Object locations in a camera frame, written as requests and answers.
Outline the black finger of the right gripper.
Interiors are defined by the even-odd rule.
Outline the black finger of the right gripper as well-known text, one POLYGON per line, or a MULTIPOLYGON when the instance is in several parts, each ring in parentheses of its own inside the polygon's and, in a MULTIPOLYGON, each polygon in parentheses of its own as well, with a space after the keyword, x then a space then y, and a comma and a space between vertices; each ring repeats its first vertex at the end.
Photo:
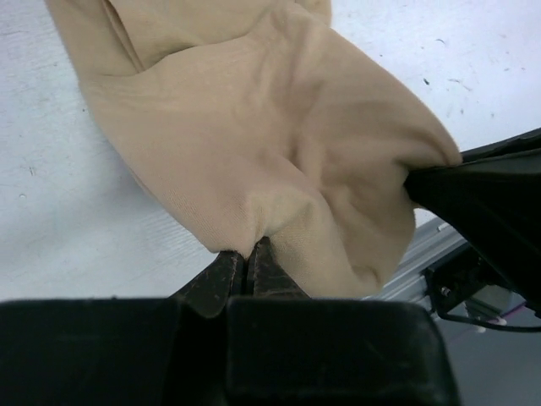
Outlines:
POLYGON ((465 151, 462 159, 410 172, 407 193, 448 222, 539 313, 540 132, 465 151))

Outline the beige t shirt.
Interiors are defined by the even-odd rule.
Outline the beige t shirt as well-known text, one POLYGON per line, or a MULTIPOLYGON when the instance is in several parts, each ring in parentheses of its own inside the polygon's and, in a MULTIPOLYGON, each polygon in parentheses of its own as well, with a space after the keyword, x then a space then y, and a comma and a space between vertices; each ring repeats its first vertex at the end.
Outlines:
POLYGON ((308 295, 391 280, 415 169, 461 154, 327 1, 50 1, 90 112, 137 182, 208 250, 267 237, 308 295))

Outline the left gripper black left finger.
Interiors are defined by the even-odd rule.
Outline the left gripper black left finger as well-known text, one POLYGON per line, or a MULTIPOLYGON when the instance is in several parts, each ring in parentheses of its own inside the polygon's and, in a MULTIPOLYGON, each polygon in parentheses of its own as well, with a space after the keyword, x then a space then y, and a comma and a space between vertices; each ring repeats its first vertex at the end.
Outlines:
POLYGON ((172 297, 204 318, 214 318, 231 296, 245 289, 246 261, 236 252, 224 251, 172 297))

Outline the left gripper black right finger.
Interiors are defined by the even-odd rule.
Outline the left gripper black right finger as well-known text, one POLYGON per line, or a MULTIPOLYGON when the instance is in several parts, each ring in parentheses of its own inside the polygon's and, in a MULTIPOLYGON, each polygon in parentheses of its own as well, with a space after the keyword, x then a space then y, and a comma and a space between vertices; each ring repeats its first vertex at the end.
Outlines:
POLYGON ((309 297, 278 264, 268 237, 255 245, 248 259, 247 295, 283 299, 309 297))

